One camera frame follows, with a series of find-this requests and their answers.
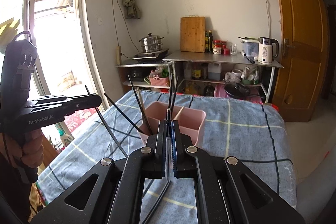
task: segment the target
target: bed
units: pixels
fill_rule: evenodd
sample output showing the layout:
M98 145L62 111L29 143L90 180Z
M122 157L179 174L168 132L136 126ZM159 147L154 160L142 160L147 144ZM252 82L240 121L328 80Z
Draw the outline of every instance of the bed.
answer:
M142 90L145 107L168 102L165 93ZM117 105L137 125L141 113L132 91ZM202 148L218 157L235 156L286 202L296 207L295 173L284 122L278 112L261 105L229 98L177 95L175 105L204 110L207 114ZM103 114L129 155L143 146L135 128L114 108ZM98 116L78 128L75 140L42 172L38 186L51 202L104 157L124 157ZM172 181L150 223L197 223L192 179ZM166 180L146 179L140 221L147 215Z

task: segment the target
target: soy sauce bottle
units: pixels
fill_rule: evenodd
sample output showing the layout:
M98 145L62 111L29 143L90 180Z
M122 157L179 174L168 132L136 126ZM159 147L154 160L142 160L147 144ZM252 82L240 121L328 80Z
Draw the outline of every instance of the soy sauce bottle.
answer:
M209 30L209 52L212 52L212 46L213 46L213 37L212 37L212 31Z

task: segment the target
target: door handle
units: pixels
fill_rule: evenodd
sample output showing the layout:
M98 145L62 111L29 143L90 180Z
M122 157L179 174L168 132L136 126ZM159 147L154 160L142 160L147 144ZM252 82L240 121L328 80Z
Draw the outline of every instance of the door handle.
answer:
M288 55L288 48L295 48L295 46L289 45L289 39L285 38L283 40L283 56L284 57L287 57L287 55Z

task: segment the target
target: chopstick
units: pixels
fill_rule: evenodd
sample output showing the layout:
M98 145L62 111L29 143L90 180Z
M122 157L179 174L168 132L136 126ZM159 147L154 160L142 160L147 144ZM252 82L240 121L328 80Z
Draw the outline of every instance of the chopstick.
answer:
M124 112L122 112L122 110L111 100L111 98L106 93L104 93L104 95L111 102L111 104L120 112L120 114L123 115L132 126L134 126L134 128L137 131L141 132L142 134L145 134L134 122L132 122L130 118L127 117L127 115Z
M85 85L86 91L89 94L89 96L91 96L91 93L89 92L89 89L87 88L87 86ZM105 126L106 130L108 131L108 133L110 134L110 136L112 137L112 139L114 140L114 142L117 144L117 146L119 147L119 149L121 150L121 152L124 154L124 156L127 158L128 155L125 152L125 150L122 148L121 144L118 142L117 138L114 136L113 132L111 131L109 125L107 124L107 122L105 121L103 115L100 113L100 110L98 107L95 107L95 110L100 118L100 120L103 122L103 125Z
M131 78L130 75L128 76L128 79L129 79L129 81L130 81L130 83L131 83L131 86L132 86L132 89L133 89L133 92L134 92L134 96L135 96L135 98L136 98L136 101L138 102L140 111L141 111L141 113L142 113L142 115L143 115L143 119L145 120L145 123L146 123L146 126L147 126L147 128L148 128L148 131L149 131L149 133L150 133L151 135L153 135L153 131L152 131L151 126L149 125L149 122L148 122L148 120L147 120L147 117L146 117L146 115L145 115L145 113L144 113L144 111L143 111L143 109L142 109L141 103L140 103L139 98L138 98L138 96L137 96L137 92L135 91L135 87L134 87L134 85L133 85L133 81L132 81L132 78Z
M145 105L144 105L144 103L143 103L143 100L142 100L142 96L141 96L139 87L137 88L137 92L138 92L138 95L139 95L139 101L140 101L140 103L141 103L142 109L143 109L143 111L144 111L145 114L146 114Z
M176 79L176 86L175 86L175 91L174 91L174 97L173 97L173 102L171 103L171 114L173 114L173 110L174 110L174 105L175 105L175 98L176 98L176 93L177 93L177 84L179 83L179 76Z
M175 115L174 118L172 118L172 120L177 120L179 118L179 116L181 115L183 109L184 109L184 106L181 107L181 109L179 110L179 112Z
M171 93L173 92L173 78L174 78L174 74L171 74L171 80L170 80L170 89L169 89L169 101L168 101L168 108L171 107Z

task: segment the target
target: human hand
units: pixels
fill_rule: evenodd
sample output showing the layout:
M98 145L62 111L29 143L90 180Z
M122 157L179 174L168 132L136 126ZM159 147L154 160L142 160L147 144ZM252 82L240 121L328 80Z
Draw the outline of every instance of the human hand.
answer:
M24 144L21 148L18 143L13 140L10 136L4 135L6 138L6 145L9 153L10 162L14 168L17 168L17 165L14 161L14 157L21 158L22 162L28 167L34 168L41 165L43 162L43 134L41 129L37 129L30 132L31 141ZM6 158L6 150L3 142L3 133L0 133L0 153Z

